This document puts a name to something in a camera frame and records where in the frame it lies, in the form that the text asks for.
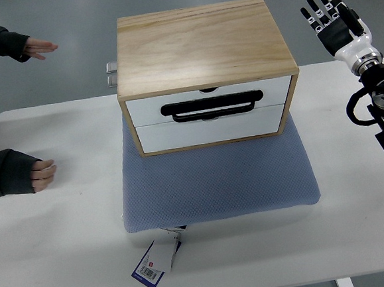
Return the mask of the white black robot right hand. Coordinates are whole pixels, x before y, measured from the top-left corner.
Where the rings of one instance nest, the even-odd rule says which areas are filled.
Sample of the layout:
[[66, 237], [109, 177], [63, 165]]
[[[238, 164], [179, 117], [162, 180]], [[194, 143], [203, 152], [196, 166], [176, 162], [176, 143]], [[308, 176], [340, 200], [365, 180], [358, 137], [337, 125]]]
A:
[[310, 28], [328, 53], [345, 62], [355, 76], [382, 63], [382, 54], [372, 46], [369, 27], [343, 0], [320, 0], [322, 7], [315, 0], [306, 1], [312, 13], [304, 7], [300, 12]]

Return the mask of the person upper hand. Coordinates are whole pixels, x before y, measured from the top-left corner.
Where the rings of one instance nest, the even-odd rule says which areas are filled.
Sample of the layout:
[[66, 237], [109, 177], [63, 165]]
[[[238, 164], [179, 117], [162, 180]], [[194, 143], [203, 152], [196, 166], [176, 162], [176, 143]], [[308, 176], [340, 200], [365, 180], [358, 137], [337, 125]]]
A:
[[39, 60], [44, 60], [45, 53], [51, 53], [58, 49], [58, 45], [47, 40], [29, 37], [23, 48], [22, 55]]

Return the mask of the person lower hand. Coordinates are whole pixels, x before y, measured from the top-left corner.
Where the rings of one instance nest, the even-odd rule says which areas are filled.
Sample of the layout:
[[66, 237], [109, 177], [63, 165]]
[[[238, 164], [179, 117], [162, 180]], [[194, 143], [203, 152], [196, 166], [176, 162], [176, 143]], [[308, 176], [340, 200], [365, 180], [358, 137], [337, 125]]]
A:
[[31, 184], [35, 193], [46, 189], [53, 181], [57, 166], [52, 159], [36, 161], [31, 169]]

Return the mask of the dark lower sleeve forearm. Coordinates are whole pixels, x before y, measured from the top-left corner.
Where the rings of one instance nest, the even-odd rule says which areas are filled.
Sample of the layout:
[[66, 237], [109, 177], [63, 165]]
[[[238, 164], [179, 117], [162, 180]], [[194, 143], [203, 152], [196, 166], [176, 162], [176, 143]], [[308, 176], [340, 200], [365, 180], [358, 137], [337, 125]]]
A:
[[40, 161], [19, 151], [0, 151], [0, 197], [8, 194], [33, 194], [31, 171], [34, 163]]

